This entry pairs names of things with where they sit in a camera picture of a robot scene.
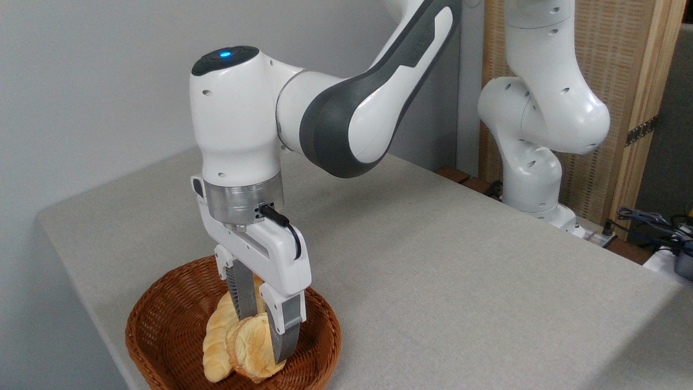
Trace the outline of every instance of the wooden block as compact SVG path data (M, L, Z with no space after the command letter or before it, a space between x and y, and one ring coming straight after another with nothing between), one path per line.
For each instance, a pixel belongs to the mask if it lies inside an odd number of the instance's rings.
M462 185L469 189L473 189L474 191L479 192L480 194L484 194L491 187L490 184L479 178L470 178L466 182L462 183Z
M645 262L652 256L649 251L640 248L639 246L635 246L629 242L625 242L620 238L613 240L611 244L606 247L606 249L639 265L645 264Z
M435 173L439 174L440 176L443 176L444 178L450 179L455 183L460 184L466 182L471 177L469 173L460 171L459 169L455 169L452 167L442 167L435 171Z

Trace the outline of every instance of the white wall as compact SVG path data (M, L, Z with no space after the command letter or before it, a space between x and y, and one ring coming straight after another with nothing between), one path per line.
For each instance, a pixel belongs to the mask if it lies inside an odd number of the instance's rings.
M349 76L393 28L372 0L4 2L0 389L124 387L35 216L192 147L187 80L199 56L253 44ZM455 162L458 53L448 50L393 146L427 168Z

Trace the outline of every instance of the woven panel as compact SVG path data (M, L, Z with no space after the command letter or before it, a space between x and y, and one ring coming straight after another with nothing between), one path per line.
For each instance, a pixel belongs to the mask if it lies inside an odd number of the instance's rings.
M608 207L629 130L635 83L652 18L654 0L577 0L575 50L587 84L608 106L611 129L588 155L557 153L563 165L561 202L579 217L601 223ZM511 75L505 63L502 0L486 2L484 84ZM486 128L480 142L480 177L502 180L502 162Z

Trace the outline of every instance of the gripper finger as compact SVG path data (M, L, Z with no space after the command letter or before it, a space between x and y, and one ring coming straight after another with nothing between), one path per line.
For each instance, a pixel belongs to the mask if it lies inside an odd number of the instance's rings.
M258 314L253 272L240 260L234 260L233 266L226 268L226 284L231 293L231 300L238 319Z

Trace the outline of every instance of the cable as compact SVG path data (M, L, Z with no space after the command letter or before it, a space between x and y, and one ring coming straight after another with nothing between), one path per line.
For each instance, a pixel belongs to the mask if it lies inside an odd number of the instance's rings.
M289 223L289 218L282 214L279 214L279 212L277 212L275 209L271 208L268 205L260 207L260 214L271 219L273 222L275 222L282 228L287 228L291 232L291 234L294 236L294 241L296 241L296 258L294 260L298 260L299 257L301 257L301 240L299 238L298 233L296 233L294 227L291 226L291 223Z
M631 234L631 235L633 235L639 239L643 239L645 241L649 241L651 243L658 244L660 246L666 246L666 247L672 249L672 251L676 250L678 252L684 252L685 254L687 254L689 256L693 256L693 249L686 246L686 243L681 244L682 241L680 241L680 240L665 241L665 240L661 240L661 239L656 239L656 238L644 236L644 235L640 234L639 232L636 232L632 229L628 229L625 226L622 226L611 219L607 219L606 221L607 221L607 223L612 223L617 228L619 228L625 232L628 232L629 234Z
M679 228L673 227L673 225L662 217L661 214L654 212L643 212L626 206L618 209L617 214L620 221L637 221L645 223L648 226L651 226L653 229L661 232L681 237L688 236L693 239L693 235Z

